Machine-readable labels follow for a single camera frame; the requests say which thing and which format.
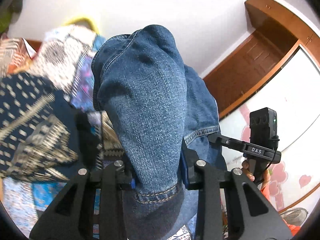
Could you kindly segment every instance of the black mount bracket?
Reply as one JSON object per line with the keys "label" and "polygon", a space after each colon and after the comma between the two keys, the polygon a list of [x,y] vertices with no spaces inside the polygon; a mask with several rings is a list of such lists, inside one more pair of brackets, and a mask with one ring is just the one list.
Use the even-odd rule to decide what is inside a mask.
{"label": "black mount bracket", "polygon": [[[253,143],[239,141],[218,133],[208,135],[210,143],[228,147],[243,153],[243,157],[249,162],[249,171],[255,176],[254,184],[262,183],[262,174],[268,164],[277,164],[281,161],[281,152],[265,148]],[[278,147],[279,139],[273,139],[274,147]]]}
{"label": "black mount bracket", "polygon": [[93,239],[94,200],[96,189],[100,188],[100,239],[127,240],[121,190],[133,187],[132,174],[125,171],[122,161],[99,171],[80,169],[44,211],[31,230],[30,239]]}
{"label": "black mount bracket", "polygon": [[[281,152],[225,137],[208,135],[209,143],[226,146],[240,151],[260,163],[279,163]],[[196,151],[188,149],[182,140],[180,166],[183,183],[188,190],[199,190],[196,240],[221,240],[222,215],[220,188],[224,189],[228,214],[228,238],[232,240],[287,240],[292,238],[271,203],[252,183],[242,170],[217,170],[204,160],[199,160]]]}

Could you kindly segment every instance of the pink heart decal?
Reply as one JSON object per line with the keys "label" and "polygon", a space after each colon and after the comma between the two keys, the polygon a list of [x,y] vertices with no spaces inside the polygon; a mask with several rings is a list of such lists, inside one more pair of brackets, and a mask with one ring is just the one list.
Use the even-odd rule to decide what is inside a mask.
{"label": "pink heart decal", "polygon": [[300,188],[303,188],[304,186],[308,185],[311,181],[311,176],[302,175],[299,179]]}
{"label": "pink heart decal", "polygon": [[272,182],[270,182],[269,184],[269,192],[270,192],[270,196],[276,196],[279,194],[279,187],[278,187],[278,182],[273,180]]}
{"label": "pink heart decal", "polygon": [[280,184],[285,183],[288,178],[288,173],[284,171],[284,169],[285,165],[283,161],[273,166],[271,180],[276,180]]}

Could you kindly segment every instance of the white patterned cloth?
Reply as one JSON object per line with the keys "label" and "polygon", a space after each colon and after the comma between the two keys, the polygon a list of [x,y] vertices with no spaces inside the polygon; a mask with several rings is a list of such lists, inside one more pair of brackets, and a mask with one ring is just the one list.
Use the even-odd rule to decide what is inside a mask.
{"label": "white patterned cloth", "polygon": [[45,34],[28,73],[49,79],[69,94],[80,57],[91,50],[97,34],[77,25],[60,27]]}
{"label": "white patterned cloth", "polygon": [[31,183],[17,181],[10,177],[2,181],[4,193],[2,204],[13,222],[29,238],[30,231],[38,220]]}
{"label": "white patterned cloth", "polygon": [[186,226],[180,228],[180,230],[171,236],[168,240],[191,240],[191,234]]}

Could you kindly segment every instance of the blue fabric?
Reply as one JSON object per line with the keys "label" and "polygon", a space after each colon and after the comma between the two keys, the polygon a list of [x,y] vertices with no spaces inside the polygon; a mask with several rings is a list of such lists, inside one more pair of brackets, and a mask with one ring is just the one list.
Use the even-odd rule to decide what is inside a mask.
{"label": "blue fabric", "polygon": [[196,222],[197,222],[197,214],[194,215],[193,218],[191,218],[187,224],[187,227],[189,229],[189,232],[192,236],[192,239],[195,238],[195,232],[196,232]]}
{"label": "blue fabric", "polygon": [[92,90],[94,78],[91,71],[93,54],[100,49],[106,39],[97,35],[92,44],[92,53],[82,54],[77,63],[76,74],[70,93],[71,104],[83,112],[94,111],[92,104]]}
{"label": "blue fabric", "polygon": [[167,239],[197,210],[198,192],[181,184],[182,137],[201,159],[226,168],[221,147],[206,137],[220,132],[216,101],[159,25],[106,41],[92,72],[94,108],[107,111],[139,180],[123,194],[127,236]]}
{"label": "blue fabric", "polygon": [[36,210],[45,211],[50,205],[55,196],[63,189],[63,182],[47,182],[37,183],[32,185],[33,200]]}

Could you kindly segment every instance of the pile of clothes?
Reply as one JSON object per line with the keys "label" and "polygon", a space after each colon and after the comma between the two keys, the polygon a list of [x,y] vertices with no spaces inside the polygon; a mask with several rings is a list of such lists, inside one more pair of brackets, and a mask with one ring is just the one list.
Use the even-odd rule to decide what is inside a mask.
{"label": "pile of clothes", "polygon": [[22,38],[0,40],[3,204],[26,236],[80,168],[102,169],[124,153],[92,105],[91,62],[105,41],[77,25],[46,33],[38,52]]}

